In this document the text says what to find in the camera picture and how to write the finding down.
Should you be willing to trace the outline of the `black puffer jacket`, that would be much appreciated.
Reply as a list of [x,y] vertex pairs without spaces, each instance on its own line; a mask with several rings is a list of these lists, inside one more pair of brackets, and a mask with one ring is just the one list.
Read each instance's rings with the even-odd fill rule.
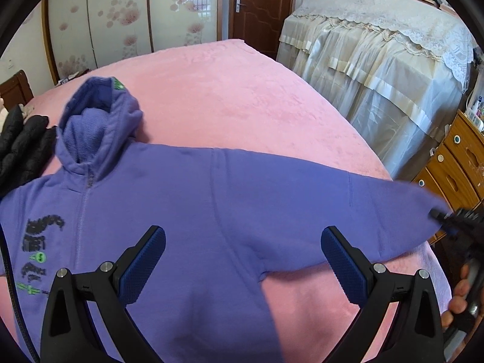
[[39,178],[53,157],[57,127],[47,116],[24,120],[19,105],[10,109],[1,131],[1,198]]

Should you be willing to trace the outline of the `yellow wooden drawer cabinet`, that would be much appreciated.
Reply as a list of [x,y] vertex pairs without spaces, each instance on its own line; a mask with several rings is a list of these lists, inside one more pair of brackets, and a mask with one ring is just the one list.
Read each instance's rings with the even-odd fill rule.
[[483,204],[483,158],[483,134],[458,112],[414,182],[443,197],[454,211],[476,209]]

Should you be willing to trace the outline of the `cream lace covered furniture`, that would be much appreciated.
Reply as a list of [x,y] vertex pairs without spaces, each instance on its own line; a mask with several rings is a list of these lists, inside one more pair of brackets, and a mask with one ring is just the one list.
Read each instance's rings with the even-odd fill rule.
[[454,119],[475,45],[460,18],[414,0],[303,0],[279,40],[277,60],[407,180]]

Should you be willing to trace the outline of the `pink bed blanket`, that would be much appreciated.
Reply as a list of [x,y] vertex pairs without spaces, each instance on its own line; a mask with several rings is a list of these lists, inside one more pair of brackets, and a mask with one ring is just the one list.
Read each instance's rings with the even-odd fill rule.
[[[61,120],[67,103],[92,77],[118,80],[143,118],[135,140],[178,148],[217,148],[300,159],[391,181],[356,130],[300,77],[241,41],[178,47],[119,61],[52,89],[34,102]],[[385,261],[401,273],[426,268],[440,306],[450,286],[428,242]],[[261,282],[283,359],[320,362],[357,313],[323,263],[272,272]]]

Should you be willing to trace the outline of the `dark wooden headboard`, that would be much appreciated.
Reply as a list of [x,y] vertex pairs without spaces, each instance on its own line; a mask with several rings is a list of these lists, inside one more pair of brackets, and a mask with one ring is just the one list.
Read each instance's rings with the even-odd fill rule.
[[16,105],[26,105],[34,98],[23,70],[19,70],[10,79],[0,84],[0,94],[7,111],[10,111]]

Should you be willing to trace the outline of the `floral sliding wardrobe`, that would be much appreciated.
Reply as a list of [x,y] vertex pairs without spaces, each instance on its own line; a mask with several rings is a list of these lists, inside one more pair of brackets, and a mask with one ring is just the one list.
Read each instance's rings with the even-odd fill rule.
[[42,0],[54,83],[171,47],[221,39],[222,0]]

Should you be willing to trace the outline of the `brown wooden door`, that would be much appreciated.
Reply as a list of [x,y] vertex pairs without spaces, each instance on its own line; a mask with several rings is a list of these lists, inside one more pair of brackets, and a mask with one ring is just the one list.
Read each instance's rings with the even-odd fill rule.
[[229,0],[228,37],[245,41],[275,59],[285,19],[294,0]]

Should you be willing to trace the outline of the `purple zip hoodie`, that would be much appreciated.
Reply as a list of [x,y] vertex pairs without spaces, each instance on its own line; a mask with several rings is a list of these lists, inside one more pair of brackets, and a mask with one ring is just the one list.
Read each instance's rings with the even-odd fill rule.
[[56,272],[115,260],[157,225],[167,248],[135,324],[166,362],[280,362],[261,282],[323,263],[337,227],[383,262],[437,231],[445,202],[407,182],[374,179],[270,154],[135,140],[143,118],[118,80],[92,77],[57,127],[61,168],[2,199],[1,225],[21,311],[39,344]]

